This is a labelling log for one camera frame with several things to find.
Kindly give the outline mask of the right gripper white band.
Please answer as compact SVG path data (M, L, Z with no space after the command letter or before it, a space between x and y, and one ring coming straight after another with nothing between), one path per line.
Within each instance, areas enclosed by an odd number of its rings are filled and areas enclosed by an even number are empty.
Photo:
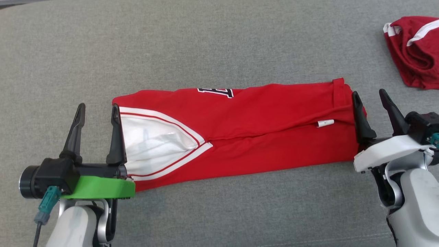
M410 125L404 115L390 98L385 89L379 90L383 108L387 111L393 134L390 139L373 144L354 157L356 172L366 171L381 164L389 164L388 170L426 169L432 161L435 146L420 144L408 136ZM376 139L377 134L370 127L364 105L357 91L352 93L353 117L355 121L356 140L358 144L368 144Z

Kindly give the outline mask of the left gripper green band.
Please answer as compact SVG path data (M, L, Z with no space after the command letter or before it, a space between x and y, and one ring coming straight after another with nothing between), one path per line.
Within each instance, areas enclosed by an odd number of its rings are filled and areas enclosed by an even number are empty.
M86 120L86 105L78 105L60 158L70 158L81 164L81 133ZM68 200L127 199L134 197L136 185L127 176L124 164L127 162L120 109L112 105L111 124L113 127L111 145L106 164L84 164L79 167L80 178L71 195L61 198Z

